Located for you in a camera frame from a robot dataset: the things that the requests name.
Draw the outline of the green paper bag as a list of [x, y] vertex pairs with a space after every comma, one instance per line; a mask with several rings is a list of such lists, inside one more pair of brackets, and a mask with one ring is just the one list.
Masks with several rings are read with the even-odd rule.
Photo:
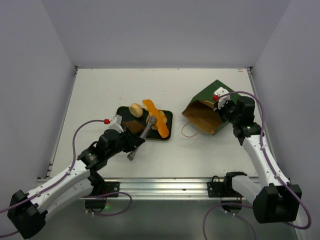
[[199, 128], [203, 133], [214, 135], [228, 125], [222, 122], [218, 114], [214, 112], [215, 101], [212, 99], [218, 88], [224, 88], [228, 92], [234, 90], [218, 79], [197, 93], [181, 113], [189, 122]]

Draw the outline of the round glazed pastry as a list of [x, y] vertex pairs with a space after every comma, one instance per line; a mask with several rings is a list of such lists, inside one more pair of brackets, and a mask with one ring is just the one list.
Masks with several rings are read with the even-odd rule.
[[[160, 114], [163, 122], [166, 124], [167, 121], [168, 121], [168, 119], [167, 119], [165, 113], [164, 113], [162, 110], [159, 110], [158, 112], [159, 112], [159, 114]], [[146, 124], [148, 123], [150, 117], [151, 117], [151, 116], [148, 114], [148, 116], [147, 116], [147, 118], [146, 118], [146, 121], [145, 121]], [[156, 125], [153, 125], [153, 126], [152, 126], [152, 129], [153, 129], [153, 130], [157, 130], [158, 127], [157, 127]]]

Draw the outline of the dark green tray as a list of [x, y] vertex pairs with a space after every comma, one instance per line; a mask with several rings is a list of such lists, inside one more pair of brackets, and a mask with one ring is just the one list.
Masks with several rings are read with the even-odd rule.
[[[120, 106], [116, 110], [116, 114], [121, 116], [121, 125], [124, 125], [124, 122], [131, 122], [131, 121], [137, 121], [140, 124], [142, 124], [144, 127], [146, 127], [147, 123], [147, 116], [148, 116], [148, 111], [145, 109], [143, 110], [143, 114], [140, 118], [134, 117], [130, 111], [128, 106]], [[172, 132], [172, 123], [173, 123], [173, 113], [169, 110], [162, 110], [167, 118], [166, 126], [169, 130], [169, 135], [165, 138], [162, 138], [159, 132], [155, 129], [151, 129], [146, 137], [146, 140], [154, 140], [154, 141], [167, 141], [171, 137], [171, 132]]]

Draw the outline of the small round bread roll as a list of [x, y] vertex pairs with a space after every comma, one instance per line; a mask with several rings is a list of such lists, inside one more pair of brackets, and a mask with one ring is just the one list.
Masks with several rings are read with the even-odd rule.
[[141, 107], [141, 105], [139, 105], [138, 103], [132, 103], [129, 107], [128, 110], [130, 112], [130, 114], [132, 116], [134, 116], [135, 118], [140, 118], [142, 117], [144, 111]]

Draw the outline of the metal tongs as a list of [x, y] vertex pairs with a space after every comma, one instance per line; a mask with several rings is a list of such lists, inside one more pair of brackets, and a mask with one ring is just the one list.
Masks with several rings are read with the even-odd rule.
[[[143, 130], [142, 134], [140, 135], [140, 138], [146, 139], [148, 133], [152, 129], [152, 127], [157, 123], [157, 118], [154, 115], [151, 115], [147, 121], [146, 127]], [[140, 146], [136, 147], [132, 152], [129, 153], [127, 158], [132, 161], [135, 158], [136, 153], [138, 152]]]

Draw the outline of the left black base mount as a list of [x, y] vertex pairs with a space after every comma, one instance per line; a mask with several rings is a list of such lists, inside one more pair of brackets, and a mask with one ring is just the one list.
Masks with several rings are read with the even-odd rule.
[[105, 181], [95, 186], [92, 192], [88, 195], [93, 198], [86, 198], [84, 202], [85, 209], [94, 213], [101, 213], [107, 206], [107, 197], [97, 196], [114, 193], [120, 189], [120, 183], [118, 181]]

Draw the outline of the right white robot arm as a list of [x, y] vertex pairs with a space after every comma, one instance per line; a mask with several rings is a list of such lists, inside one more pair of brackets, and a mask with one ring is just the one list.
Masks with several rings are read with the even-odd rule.
[[233, 102], [229, 96], [213, 96], [214, 111], [223, 122], [229, 122], [239, 144], [250, 157], [259, 178], [254, 183], [244, 173], [229, 172], [223, 192], [227, 196], [240, 193], [251, 203], [253, 214], [260, 224], [293, 222], [297, 218], [302, 190], [291, 184], [274, 160], [262, 128], [255, 122], [255, 100], [240, 96]]

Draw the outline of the brown pretzel bread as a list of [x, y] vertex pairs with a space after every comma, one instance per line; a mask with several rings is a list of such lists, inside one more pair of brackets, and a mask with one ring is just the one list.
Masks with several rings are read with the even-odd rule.
[[140, 134], [145, 130], [145, 126], [136, 120], [125, 121], [122, 125], [135, 135]]

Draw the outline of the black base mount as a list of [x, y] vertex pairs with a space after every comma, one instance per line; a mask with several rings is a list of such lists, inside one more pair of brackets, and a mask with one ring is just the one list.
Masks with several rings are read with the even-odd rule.
[[97, 196], [114, 193], [120, 189], [120, 183], [118, 181], [105, 181], [95, 186], [92, 192], [88, 195], [93, 198], [86, 198], [84, 202], [85, 209], [94, 213], [101, 213], [107, 206], [107, 197]]
[[224, 178], [214, 175], [207, 183], [207, 195], [209, 198], [231, 198], [231, 200], [221, 200], [221, 203], [233, 202], [242, 203], [242, 196], [231, 188], [227, 187]]

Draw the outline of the long orange twisted bread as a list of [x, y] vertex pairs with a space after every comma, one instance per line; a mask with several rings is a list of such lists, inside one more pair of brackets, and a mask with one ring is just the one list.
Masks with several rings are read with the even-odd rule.
[[144, 108], [148, 111], [150, 117], [156, 118], [156, 127], [157, 131], [160, 134], [162, 138], [167, 138], [169, 136], [169, 129], [167, 127], [167, 124], [164, 122], [163, 115], [160, 114], [160, 111], [156, 108], [155, 104], [150, 99], [144, 99], [142, 100], [142, 103], [144, 105]]

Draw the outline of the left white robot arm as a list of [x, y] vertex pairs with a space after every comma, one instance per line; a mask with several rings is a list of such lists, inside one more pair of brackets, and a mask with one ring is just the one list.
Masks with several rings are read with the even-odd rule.
[[17, 232], [28, 240], [38, 234], [46, 221], [75, 200], [95, 198], [103, 193], [104, 180], [98, 171], [107, 165], [110, 158], [118, 153], [130, 153], [137, 150], [146, 135], [133, 134], [129, 129], [109, 128], [63, 172], [44, 184], [23, 192], [18, 190], [5, 210], [7, 217]]

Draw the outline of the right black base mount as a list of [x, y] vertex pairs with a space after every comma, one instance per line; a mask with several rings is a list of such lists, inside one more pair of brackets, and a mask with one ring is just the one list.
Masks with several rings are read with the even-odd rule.
[[221, 200], [221, 203], [233, 202], [242, 203], [242, 196], [231, 188], [227, 187], [224, 178], [214, 175], [207, 183], [207, 195], [209, 198], [231, 198], [231, 200]]

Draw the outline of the aluminium rail frame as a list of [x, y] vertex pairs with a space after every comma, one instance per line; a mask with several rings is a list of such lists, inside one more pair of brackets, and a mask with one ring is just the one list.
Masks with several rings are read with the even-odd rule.
[[203, 199], [212, 176], [228, 170], [244, 171], [255, 184], [260, 180], [244, 148], [226, 126], [215, 135], [187, 138], [180, 133], [182, 111], [194, 95], [215, 80], [232, 89], [251, 92], [245, 69], [80, 69], [53, 160], [50, 178], [63, 172], [96, 141], [122, 105], [152, 100], [173, 113], [169, 140], [147, 140], [130, 161], [123, 152], [100, 170], [105, 182], [119, 182], [119, 190], [140, 200]]

